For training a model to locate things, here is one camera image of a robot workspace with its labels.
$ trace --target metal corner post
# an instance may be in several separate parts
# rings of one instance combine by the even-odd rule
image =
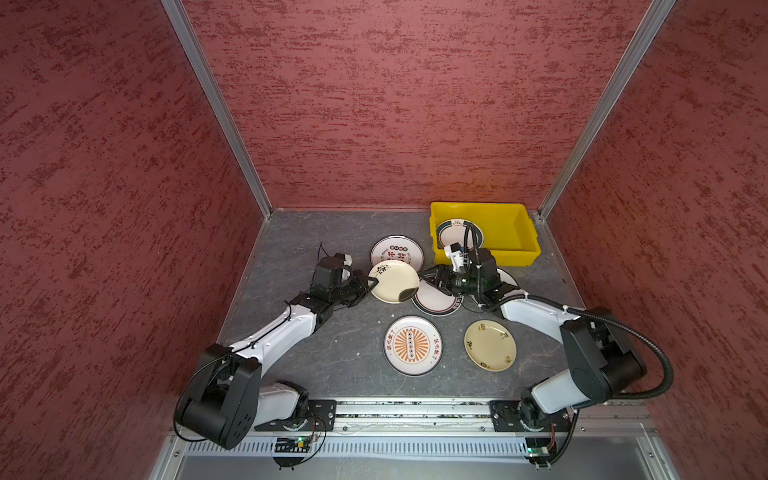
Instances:
[[[650,47],[650,43],[656,37],[664,20],[669,15],[675,0],[652,0],[648,10],[646,10],[643,19],[637,26],[637,30],[632,36],[632,39],[627,45],[627,50],[624,51],[621,60],[619,61],[616,69],[614,70],[611,79],[603,90],[603,94],[598,100],[598,104],[595,105],[592,115],[587,120],[584,129],[581,131],[581,135],[576,140],[576,144],[565,160],[563,168],[560,170],[557,178],[554,179],[554,183],[547,193],[547,197],[539,208],[539,214],[543,220],[547,220],[549,214],[552,213],[554,205],[558,202],[558,199],[563,194],[565,186],[568,181],[573,177],[576,168],[581,163],[587,150],[589,150],[592,141],[597,136],[600,128],[603,126],[608,114],[611,113],[614,105],[621,96],[621,92],[629,83],[632,74],[637,69],[640,61],[643,59],[645,52]]]
[[[187,58],[189,58],[189,61],[192,64],[192,69],[194,69],[194,72],[197,75],[197,80],[200,81],[200,85],[203,87],[206,97],[208,97],[210,106],[213,108],[216,118],[221,125],[221,130],[224,132],[224,136],[227,137],[227,141],[230,143],[232,152],[235,154],[237,163],[240,164],[240,169],[242,169],[243,175],[248,182],[248,186],[253,192],[256,202],[259,204],[261,213],[264,215],[264,218],[270,218],[273,210],[272,204],[270,204],[270,200],[266,196],[266,191],[261,184],[259,174],[253,166],[253,162],[250,159],[243,138],[237,130],[237,126],[227,107],[224,96],[221,94],[218,83],[216,83],[214,73],[210,70],[203,49],[200,46],[200,42],[197,40],[190,19],[187,16],[187,11],[184,9],[184,5],[181,0],[161,0],[161,3],[170,19],[170,23],[176,31],[181,46],[184,47],[184,51],[187,53]]]

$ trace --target black mounting plate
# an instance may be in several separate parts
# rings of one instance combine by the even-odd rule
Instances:
[[[261,425],[255,425],[253,430],[255,432],[311,432],[312,421],[316,422],[316,432],[323,431],[323,424],[318,422],[312,417],[312,415],[318,416],[326,423],[325,430],[327,432],[333,431],[333,423],[336,420],[336,400],[309,400],[310,413],[308,419],[300,420],[299,426],[296,427],[295,420],[274,420],[273,422],[263,423]]]
[[[518,415],[518,400],[492,400],[488,402],[491,409],[491,420],[494,432],[525,432],[530,433]],[[556,432],[567,432],[571,428],[571,419],[562,415],[553,417],[552,425]]]

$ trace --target orange sunburst pattern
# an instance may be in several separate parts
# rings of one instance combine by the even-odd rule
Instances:
[[[429,339],[420,329],[402,329],[395,337],[395,353],[403,362],[421,362],[429,353]]]

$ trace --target plate with orange sunburst design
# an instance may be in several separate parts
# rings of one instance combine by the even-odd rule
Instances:
[[[404,316],[387,329],[384,353],[398,372],[425,375],[442,358],[442,337],[437,328],[420,316]]]

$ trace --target gray marble surface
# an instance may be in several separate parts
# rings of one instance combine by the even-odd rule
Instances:
[[[425,266],[434,263],[429,213],[287,212],[277,211],[249,272],[243,295],[223,331],[227,344],[244,338],[278,316],[299,291],[309,287],[323,242],[328,254],[348,253],[353,268],[371,269],[370,250],[388,235],[406,235],[422,247]],[[558,273],[554,255],[542,251],[533,265],[504,267],[531,293],[565,301],[570,292]],[[384,356],[384,335],[398,318],[419,315],[438,328],[443,357],[436,369],[421,377],[395,371]],[[504,322],[518,347],[512,367],[486,372],[464,349],[466,328],[490,314],[460,309],[450,316],[431,317],[412,302],[391,305],[368,295],[358,306],[340,309],[310,338],[302,340],[264,376],[268,384],[286,379],[317,396],[501,396],[517,397],[533,383],[565,368],[562,346],[518,323]]]

